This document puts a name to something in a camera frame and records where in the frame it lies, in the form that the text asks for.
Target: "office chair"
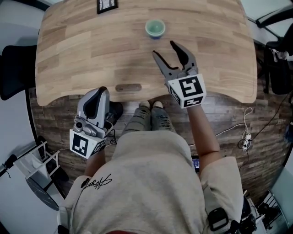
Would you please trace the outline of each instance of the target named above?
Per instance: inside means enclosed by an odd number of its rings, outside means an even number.
[[[7,100],[35,87],[37,46],[6,46],[0,56],[0,97]]]
[[[258,75],[265,75],[266,87],[265,93],[269,92],[269,83],[271,79],[271,89],[275,94],[287,94],[292,90],[291,75],[293,72],[289,69],[288,61],[274,56],[271,49],[279,52],[287,51],[289,55],[293,55],[293,24],[289,27],[286,35],[277,42],[268,42],[264,50],[264,62],[257,58],[257,62],[262,66],[262,71]]]

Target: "wooden table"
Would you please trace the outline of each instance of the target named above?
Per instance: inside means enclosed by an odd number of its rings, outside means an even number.
[[[36,57],[38,103],[106,86],[112,101],[142,101],[168,93],[152,57],[180,65],[169,41],[196,57],[206,89],[252,103],[257,72],[253,40],[240,0],[119,0],[97,12],[97,0],[65,0],[44,15]],[[162,19],[160,40],[145,33]]]

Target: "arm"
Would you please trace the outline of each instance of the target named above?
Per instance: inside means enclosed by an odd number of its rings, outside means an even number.
[[[93,177],[94,174],[106,163],[105,150],[97,152],[87,160],[85,176]]]
[[[202,172],[207,165],[222,158],[220,146],[202,107],[189,107],[187,112]]]

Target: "person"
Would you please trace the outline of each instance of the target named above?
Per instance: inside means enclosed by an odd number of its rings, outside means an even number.
[[[69,233],[212,233],[204,187],[232,220],[240,222],[241,179],[234,157],[223,158],[200,105],[187,108],[200,161],[195,173],[190,148],[160,102],[145,101],[119,138],[112,160],[100,151],[87,160],[61,213]]]

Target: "shoe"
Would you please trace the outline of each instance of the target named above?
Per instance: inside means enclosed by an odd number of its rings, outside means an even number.
[[[145,106],[145,107],[147,107],[148,109],[151,108],[151,104],[150,104],[148,101],[142,101],[142,102],[139,104],[139,107],[142,107],[142,106]]]
[[[163,109],[163,104],[160,101],[157,101],[157,102],[154,103],[154,105],[152,107],[153,108],[154,107],[159,107],[159,108],[162,108]]]

